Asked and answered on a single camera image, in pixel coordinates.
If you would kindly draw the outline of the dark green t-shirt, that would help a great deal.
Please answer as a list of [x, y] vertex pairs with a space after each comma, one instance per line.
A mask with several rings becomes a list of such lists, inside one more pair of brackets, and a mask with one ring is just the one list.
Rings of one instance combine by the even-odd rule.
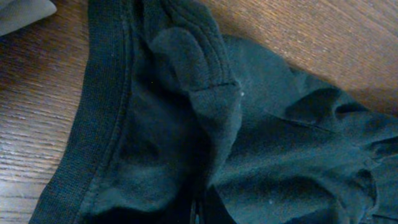
[[396, 223], [397, 118], [223, 35], [196, 1], [90, 1], [67, 148], [31, 223], [167, 223], [214, 187], [236, 223]]

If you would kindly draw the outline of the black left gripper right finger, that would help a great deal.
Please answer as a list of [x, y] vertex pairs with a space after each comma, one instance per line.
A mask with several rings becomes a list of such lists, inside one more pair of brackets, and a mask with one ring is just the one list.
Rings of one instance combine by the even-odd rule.
[[198, 199], [199, 224], [236, 224], [214, 187]]

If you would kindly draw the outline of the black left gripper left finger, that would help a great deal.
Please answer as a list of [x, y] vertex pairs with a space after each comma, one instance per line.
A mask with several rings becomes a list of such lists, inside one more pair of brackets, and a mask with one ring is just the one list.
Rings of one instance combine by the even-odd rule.
[[167, 217], [168, 224], [192, 224], [195, 223], [197, 214], [196, 198], [190, 194], [179, 195]]

